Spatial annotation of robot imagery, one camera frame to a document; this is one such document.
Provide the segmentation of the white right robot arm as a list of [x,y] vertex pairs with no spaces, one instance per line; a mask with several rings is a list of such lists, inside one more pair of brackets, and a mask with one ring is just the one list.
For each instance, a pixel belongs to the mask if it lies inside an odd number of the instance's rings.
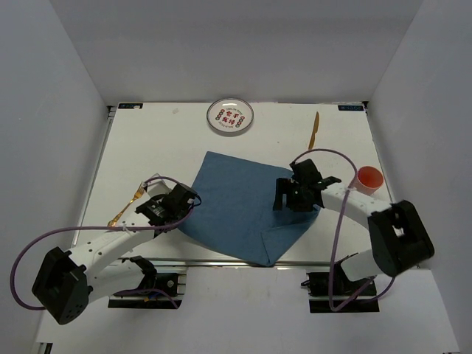
[[274,210],[311,212],[315,207],[347,216],[369,232],[371,249],[340,262],[334,288],[350,294],[360,280],[385,274],[396,277],[434,256],[435,249],[414,205],[395,204],[350,189],[339,178],[322,178],[312,160],[291,163],[293,175],[278,178]]

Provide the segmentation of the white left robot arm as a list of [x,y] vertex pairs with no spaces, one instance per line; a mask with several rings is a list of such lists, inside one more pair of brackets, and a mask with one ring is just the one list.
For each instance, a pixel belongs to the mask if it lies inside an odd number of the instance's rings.
[[32,292],[59,325],[75,320],[88,304],[105,296],[157,293],[155,266],[142,256],[123,255],[178,227],[201,201],[198,193],[177,184],[168,193],[144,194],[116,226],[67,251],[49,251]]

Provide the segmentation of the left blue corner label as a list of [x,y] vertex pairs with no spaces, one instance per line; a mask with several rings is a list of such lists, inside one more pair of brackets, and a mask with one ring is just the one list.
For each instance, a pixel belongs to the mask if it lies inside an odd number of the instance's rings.
[[118,109],[142,109],[143,103],[120,103]]

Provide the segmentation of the gold fork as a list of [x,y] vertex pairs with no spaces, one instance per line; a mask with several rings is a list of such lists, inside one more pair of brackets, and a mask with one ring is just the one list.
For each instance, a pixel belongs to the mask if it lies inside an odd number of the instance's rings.
[[126,210],[132,205],[133,202],[137,201],[140,199],[146,192],[145,190],[146,184],[142,182],[137,191],[134,193],[132,199],[120,210],[120,212],[114,216],[113,219],[111,219],[108,223],[107,226],[114,227],[118,223],[119,219],[123,216],[123,214],[126,212]]

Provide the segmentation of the blue cloth napkin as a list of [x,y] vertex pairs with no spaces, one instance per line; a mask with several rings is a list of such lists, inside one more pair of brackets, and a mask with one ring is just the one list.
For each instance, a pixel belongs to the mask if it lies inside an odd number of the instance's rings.
[[179,229],[212,251],[259,266],[272,266],[315,222],[319,210],[275,211],[282,167],[207,152],[192,188],[202,204]]

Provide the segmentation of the white patterned plate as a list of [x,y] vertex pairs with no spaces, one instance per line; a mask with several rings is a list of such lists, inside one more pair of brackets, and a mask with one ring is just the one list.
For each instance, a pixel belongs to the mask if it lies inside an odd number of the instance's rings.
[[206,111],[208,125],[223,136],[239,136],[254,121],[254,110],[245,100],[224,98],[214,101]]

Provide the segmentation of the right blue corner label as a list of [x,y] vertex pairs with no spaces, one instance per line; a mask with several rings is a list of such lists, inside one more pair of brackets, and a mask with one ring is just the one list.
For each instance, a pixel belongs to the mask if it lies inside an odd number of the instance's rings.
[[338,105],[340,111],[364,111],[363,105]]

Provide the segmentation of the blue corner label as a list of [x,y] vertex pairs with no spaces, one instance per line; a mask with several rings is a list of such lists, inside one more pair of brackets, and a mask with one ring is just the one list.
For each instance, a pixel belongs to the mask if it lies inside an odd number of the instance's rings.
[[364,111],[363,105],[338,105],[340,111]]
[[120,103],[118,109],[142,109],[143,103]]

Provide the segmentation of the gold knife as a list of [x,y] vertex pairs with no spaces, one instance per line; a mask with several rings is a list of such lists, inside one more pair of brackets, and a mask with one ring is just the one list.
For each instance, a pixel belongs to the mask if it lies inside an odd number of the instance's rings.
[[316,134],[318,133],[318,129],[319,129],[319,121],[320,121],[320,116],[319,116],[319,112],[317,111],[315,115],[314,123],[313,123],[313,129],[310,136],[310,141],[308,144],[309,150],[314,148],[315,141],[316,141]]

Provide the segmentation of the red plastic cup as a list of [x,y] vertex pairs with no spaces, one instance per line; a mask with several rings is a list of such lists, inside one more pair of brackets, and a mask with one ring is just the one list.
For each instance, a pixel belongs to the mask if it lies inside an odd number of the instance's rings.
[[384,176],[380,170],[372,166],[363,166],[356,174],[354,188],[365,195],[372,195],[383,184]]

